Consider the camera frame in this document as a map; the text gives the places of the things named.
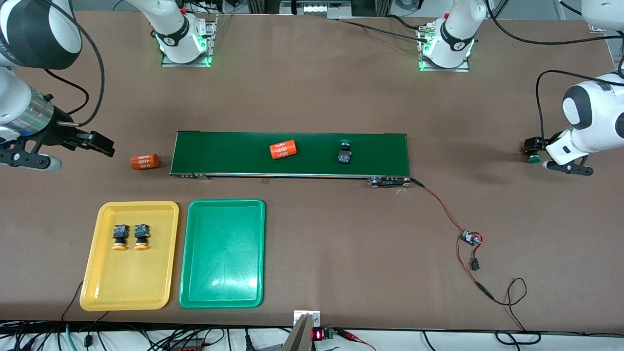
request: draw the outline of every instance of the plastic tray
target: plastic tray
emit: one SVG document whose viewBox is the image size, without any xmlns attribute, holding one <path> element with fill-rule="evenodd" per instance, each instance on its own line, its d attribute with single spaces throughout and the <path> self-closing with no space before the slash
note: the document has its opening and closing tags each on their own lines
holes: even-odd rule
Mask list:
<svg viewBox="0 0 624 351">
<path fill-rule="evenodd" d="M 169 300 L 178 205 L 172 201 L 109 202 L 97 215 L 80 294 L 87 311 L 156 310 Z M 113 228 L 130 226 L 127 250 L 112 250 Z M 134 250 L 134 226 L 150 226 L 149 249 Z"/>
<path fill-rule="evenodd" d="M 262 200 L 193 201 L 188 207 L 180 305 L 185 309 L 260 305 L 264 248 Z"/>
</svg>

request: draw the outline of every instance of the table surface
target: table surface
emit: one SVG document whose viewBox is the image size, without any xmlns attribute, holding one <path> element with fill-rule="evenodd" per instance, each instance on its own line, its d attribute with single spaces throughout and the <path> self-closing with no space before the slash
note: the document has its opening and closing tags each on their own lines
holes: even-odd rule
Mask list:
<svg viewBox="0 0 624 351">
<path fill-rule="evenodd" d="M 235 16 L 219 33 L 213 67 L 164 69 L 150 27 L 136 12 L 78 12 L 104 58 L 106 92 L 88 127 L 115 141 L 112 159 L 44 149 L 60 172 L 0 170 L 0 317 L 58 320 L 82 280 L 97 211 L 106 202 L 173 200 L 180 223 L 172 294 L 160 310 L 111 312 L 106 320 L 289 325 L 296 309 L 344 327 L 516 329 L 456 260 L 457 229 L 421 188 L 370 189 L 360 180 L 217 179 L 168 175 L 175 131 L 406 133 L 412 176 L 441 196 L 457 220 L 482 233 L 475 273 L 498 299 L 513 277 L 514 307 L 532 330 L 624 331 L 623 150 L 592 155 L 591 177 L 524 162 L 522 141 L 539 132 L 535 80 L 546 69 L 597 76 L 613 69 L 603 41 L 536 46 L 486 21 L 470 73 L 419 72 L 416 47 L 317 17 Z M 366 24 L 404 34 L 395 20 Z M 537 40 L 587 37 L 574 21 L 504 21 Z M 43 72 L 19 76 L 66 111 L 80 93 Z M 85 43 L 62 76 L 99 86 Z M 565 90 L 540 87 L 548 135 L 566 126 Z M 75 114 L 84 120 L 88 112 Z M 131 156 L 156 153 L 165 167 L 133 171 Z M 178 305 L 183 234 L 195 199 L 266 202 L 264 301 L 256 309 Z M 462 246 L 464 257 L 469 246 Z M 514 298 L 521 288 L 512 289 Z M 95 320 L 76 302 L 68 320 Z"/>
</svg>

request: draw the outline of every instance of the yellow tray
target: yellow tray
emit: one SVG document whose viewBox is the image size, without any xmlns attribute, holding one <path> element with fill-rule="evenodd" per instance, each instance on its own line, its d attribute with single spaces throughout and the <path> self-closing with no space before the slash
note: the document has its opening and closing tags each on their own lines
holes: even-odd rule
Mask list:
<svg viewBox="0 0 624 351">
<path fill-rule="evenodd" d="M 86 311 L 157 310 L 169 300 L 180 209 L 172 201 L 109 202 L 100 209 L 84 274 Z M 127 250 L 112 250 L 115 225 L 130 227 Z M 134 250 L 134 226 L 150 228 L 149 249 Z"/>
</svg>

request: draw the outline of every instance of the orange battery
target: orange battery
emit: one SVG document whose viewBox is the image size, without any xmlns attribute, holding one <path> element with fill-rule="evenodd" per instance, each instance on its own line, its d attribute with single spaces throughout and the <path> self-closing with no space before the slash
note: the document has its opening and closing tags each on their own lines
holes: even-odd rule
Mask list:
<svg viewBox="0 0 624 351">
<path fill-rule="evenodd" d="M 294 155 L 297 153 L 297 147 L 294 140 L 279 142 L 269 146 L 271 150 L 271 157 L 274 160 L 281 159 L 282 157 Z"/>
<path fill-rule="evenodd" d="M 160 157 L 157 154 L 134 156 L 130 159 L 132 169 L 150 169 L 160 167 Z"/>
</svg>

